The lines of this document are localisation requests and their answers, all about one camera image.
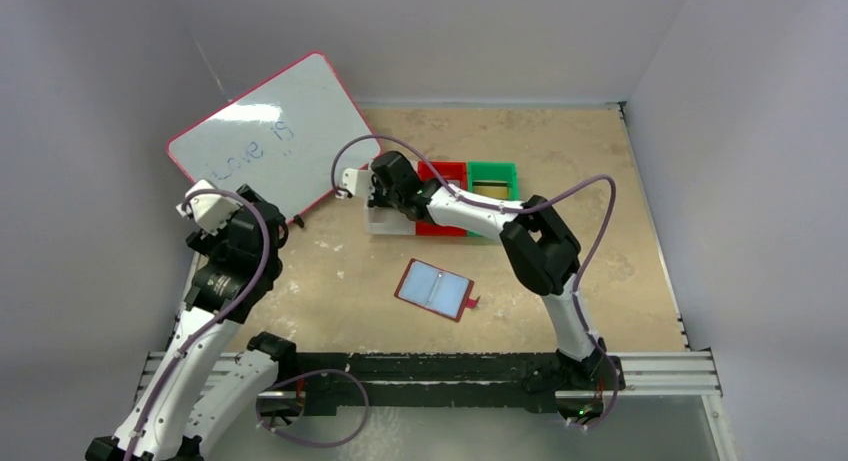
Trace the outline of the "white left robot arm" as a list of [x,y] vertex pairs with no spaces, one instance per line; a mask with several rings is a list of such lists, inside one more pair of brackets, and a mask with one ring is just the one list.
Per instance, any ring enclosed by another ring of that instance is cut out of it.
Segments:
[[205,258],[188,284],[165,357],[131,413],[111,435],[91,441],[87,460],[201,460],[248,400],[270,384],[293,346],[263,334],[229,380],[202,392],[220,354],[274,287],[289,237],[285,215],[251,186],[220,189],[207,180],[177,210],[197,231],[187,246]]

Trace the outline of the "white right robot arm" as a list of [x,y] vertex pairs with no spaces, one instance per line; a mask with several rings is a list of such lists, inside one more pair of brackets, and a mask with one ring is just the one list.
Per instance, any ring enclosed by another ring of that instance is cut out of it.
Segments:
[[519,283],[541,297],[561,363],[589,377],[604,359],[578,288],[580,242],[551,201],[534,195],[506,201],[462,190],[434,176],[422,179],[405,155],[376,157],[365,175],[366,195],[411,221],[459,228],[500,244]]

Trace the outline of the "red leather card holder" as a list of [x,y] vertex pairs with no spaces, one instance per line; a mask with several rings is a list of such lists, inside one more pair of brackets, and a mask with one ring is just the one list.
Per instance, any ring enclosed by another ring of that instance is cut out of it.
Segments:
[[474,282],[464,276],[411,259],[395,289],[394,296],[428,312],[459,322],[466,309],[475,309],[480,297],[473,297]]

